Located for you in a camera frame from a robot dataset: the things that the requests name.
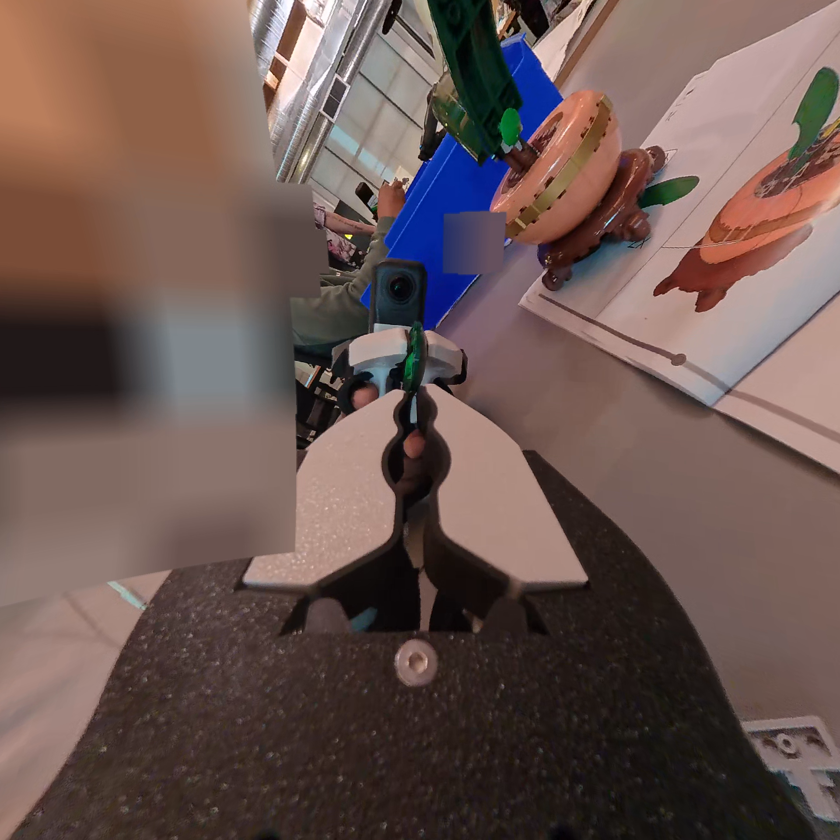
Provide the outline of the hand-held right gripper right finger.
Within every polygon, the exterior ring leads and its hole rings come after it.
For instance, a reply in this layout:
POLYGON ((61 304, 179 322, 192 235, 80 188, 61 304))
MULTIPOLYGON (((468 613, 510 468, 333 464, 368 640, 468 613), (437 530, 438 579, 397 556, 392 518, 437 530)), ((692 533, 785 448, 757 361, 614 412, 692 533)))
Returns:
POLYGON ((444 546, 509 589, 570 589, 589 579, 515 441, 487 417, 426 385, 426 440, 448 458, 437 487, 444 546))

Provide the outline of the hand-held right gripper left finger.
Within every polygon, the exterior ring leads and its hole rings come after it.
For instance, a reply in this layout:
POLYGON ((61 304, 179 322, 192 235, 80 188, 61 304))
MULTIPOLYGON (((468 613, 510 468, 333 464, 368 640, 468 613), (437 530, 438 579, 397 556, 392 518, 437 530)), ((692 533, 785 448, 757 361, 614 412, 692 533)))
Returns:
POLYGON ((402 406, 401 391, 379 396, 308 447, 297 471, 295 548, 252 559, 244 587, 338 592, 396 543, 397 499, 386 462, 402 406))

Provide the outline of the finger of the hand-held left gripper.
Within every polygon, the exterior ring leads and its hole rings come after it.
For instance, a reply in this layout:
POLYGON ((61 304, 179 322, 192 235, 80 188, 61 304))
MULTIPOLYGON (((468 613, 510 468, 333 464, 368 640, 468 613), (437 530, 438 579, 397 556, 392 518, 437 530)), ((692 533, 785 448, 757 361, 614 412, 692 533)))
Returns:
POLYGON ((350 343, 348 363, 353 375, 370 374, 377 389, 392 389, 387 384, 389 376, 405 362, 407 354, 407 329, 381 329, 350 343))
POLYGON ((437 379, 451 381, 461 375, 461 349, 449 339, 437 334, 425 334, 427 352, 425 382, 437 379))

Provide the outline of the small green brick leaf piece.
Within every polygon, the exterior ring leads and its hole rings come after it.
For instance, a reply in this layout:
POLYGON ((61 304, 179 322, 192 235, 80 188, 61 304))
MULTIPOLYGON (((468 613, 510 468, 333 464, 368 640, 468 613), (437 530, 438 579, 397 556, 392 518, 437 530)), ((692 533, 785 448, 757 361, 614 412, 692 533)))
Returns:
POLYGON ((408 401, 408 421, 417 425, 417 394, 424 383, 427 365, 427 337, 424 326, 415 321, 407 334, 407 353, 403 365, 402 390, 408 401))

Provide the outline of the grey desk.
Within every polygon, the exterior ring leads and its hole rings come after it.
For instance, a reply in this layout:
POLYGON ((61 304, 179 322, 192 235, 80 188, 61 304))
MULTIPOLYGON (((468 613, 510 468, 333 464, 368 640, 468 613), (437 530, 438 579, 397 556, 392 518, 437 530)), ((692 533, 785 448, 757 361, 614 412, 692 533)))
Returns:
POLYGON ((520 649, 502 710, 457 756, 494 774, 468 838, 813 838, 744 738, 747 718, 822 718, 838 739, 838 478, 520 309, 511 245, 443 323, 458 394, 535 448, 591 589, 539 600, 548 662, 520 649))

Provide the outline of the person's left hand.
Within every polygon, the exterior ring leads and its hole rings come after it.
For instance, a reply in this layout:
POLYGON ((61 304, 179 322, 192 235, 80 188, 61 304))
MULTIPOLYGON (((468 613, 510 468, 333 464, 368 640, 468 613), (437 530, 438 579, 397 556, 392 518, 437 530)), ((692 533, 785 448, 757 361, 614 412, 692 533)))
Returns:
MULTIPOLYGON (((354 411, 378 399, 379 391, 370 381, 356 383, 350 391, 350 404, 354 411)), ((426 457, 426 440, 422 432, 412 427, 402 442, 392 448, 387 459, 388 476, 396 495, 402 499, 405 511, 419 503, 433 485, 433 479, 426 457)))

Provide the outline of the blue plastic bin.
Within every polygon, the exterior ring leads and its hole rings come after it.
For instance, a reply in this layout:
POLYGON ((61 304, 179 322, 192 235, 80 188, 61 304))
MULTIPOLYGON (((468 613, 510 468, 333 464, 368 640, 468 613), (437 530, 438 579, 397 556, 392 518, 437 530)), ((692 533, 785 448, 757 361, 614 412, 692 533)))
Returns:
MULTIPOLYGON (((521 139, 528 141, 561 103, 561 94, 523 35, 499 40, 494 24, 489 24, 487 38, 495 53, 478 58, 478 70, 496 70, 499 64, 508 69, 521 98, 521 139)), ((455 233, 478 227, 476 220, 457 222, 457 216, 489 211, 508 171, 505 162, 492 158, 479 164, 457 139, 446 135, 409 187, 385 244, 391 258, 423 263, 426 269, 426 329, 437 327, 478 278, 476 273, 445 271, 445 254, 455 249, 455 233)))

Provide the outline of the toy brick potted plant model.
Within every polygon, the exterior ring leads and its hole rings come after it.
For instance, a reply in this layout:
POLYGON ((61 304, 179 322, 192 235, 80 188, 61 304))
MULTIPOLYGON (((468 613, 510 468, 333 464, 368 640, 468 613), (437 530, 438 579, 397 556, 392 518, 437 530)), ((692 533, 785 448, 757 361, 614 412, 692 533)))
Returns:
POLYGON ((540 247, 543 285, 558 290, 574 263, 604 238, 641 242, 650 235, 642 194, 667 161, 654 145, 623 150, 605 93, 576 91, 528 139, 522 96, 502 53, 490 2, 432 1, 429 13, 444 74, 428 103, 440 126, 478 165, 503 161, 507 174, 490 210, 505 218, 505 238, 540 247))

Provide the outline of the white instruction booklet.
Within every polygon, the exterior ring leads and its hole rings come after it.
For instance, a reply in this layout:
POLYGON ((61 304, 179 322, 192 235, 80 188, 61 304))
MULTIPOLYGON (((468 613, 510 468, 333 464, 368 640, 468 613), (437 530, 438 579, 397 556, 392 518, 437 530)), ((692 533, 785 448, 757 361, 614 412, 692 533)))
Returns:
POLYGON ((519 307, 838 473, 838 2, 687 81, 640 244, 519 307))

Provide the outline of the silver ventilation duct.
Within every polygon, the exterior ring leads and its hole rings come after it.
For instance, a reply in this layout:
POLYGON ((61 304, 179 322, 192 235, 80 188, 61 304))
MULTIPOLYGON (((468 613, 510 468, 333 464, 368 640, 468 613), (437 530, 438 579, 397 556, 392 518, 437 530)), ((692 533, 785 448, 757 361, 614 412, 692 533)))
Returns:
POLYGON ((248 1, 278 182, 304 183, 400 2, 248 1))

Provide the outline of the grey metal bracket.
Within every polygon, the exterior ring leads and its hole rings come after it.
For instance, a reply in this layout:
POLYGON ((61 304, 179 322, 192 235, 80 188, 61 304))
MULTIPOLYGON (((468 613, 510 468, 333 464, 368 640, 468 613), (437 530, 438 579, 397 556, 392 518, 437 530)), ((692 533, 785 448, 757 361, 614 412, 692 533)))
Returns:
POLYGON ((765 767, 801 795, 805 813, 839 823, 839 749, 816 716, 742 721, 745 736, 765 767))

